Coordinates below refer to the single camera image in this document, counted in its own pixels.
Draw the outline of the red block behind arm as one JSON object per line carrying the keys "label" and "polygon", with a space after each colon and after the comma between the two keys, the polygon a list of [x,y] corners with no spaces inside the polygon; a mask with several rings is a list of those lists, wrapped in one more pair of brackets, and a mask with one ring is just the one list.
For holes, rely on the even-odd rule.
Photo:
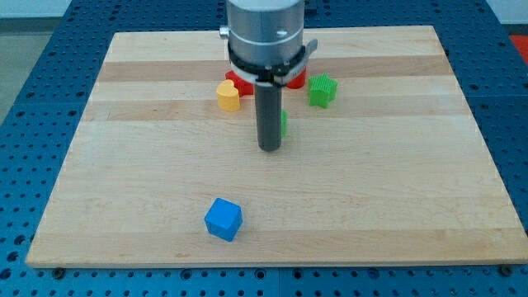
{"label": "red block behind arm", "polygon": [[303,69],[301,73],[297,77],[295,77],[293,80],[291,80],[286,86],[289,89],[300,89],[302,88],[306,83],[306,68]]}

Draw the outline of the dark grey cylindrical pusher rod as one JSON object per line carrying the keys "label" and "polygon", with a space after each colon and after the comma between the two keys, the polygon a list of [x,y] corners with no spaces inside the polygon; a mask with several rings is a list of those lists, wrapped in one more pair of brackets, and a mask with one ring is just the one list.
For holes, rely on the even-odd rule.
{"label": "dark grey cylindrical pusher rod", "polygon": [[257,142],[266,152],[281,146],[281,90],[278,87],[255,86]]}

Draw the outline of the black white mounting flange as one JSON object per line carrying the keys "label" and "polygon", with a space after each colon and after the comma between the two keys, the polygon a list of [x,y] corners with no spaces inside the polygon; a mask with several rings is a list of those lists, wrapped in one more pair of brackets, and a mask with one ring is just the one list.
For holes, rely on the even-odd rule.
{"label": "black white mounting flange", "polygon": [[291,59],[280,64],[260,65],[242,60],[227,44],[231,69],[244,81],[262,87],[284,87],[306,68],[310,55],[318,48],[318,40],[302,45]]}

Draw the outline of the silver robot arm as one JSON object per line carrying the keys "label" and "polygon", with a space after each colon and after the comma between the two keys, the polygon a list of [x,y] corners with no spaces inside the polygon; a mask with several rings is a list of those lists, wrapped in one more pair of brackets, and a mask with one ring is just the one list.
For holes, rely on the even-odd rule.
{"label": "silver robot arm", "polygon": [[228,41],[232,70],[253,85],[257,142],[272,152],[281,146],[282,88],[297,78],[318,48],[304,40],[304,1],[228,0],[227,25],[219,29]]}

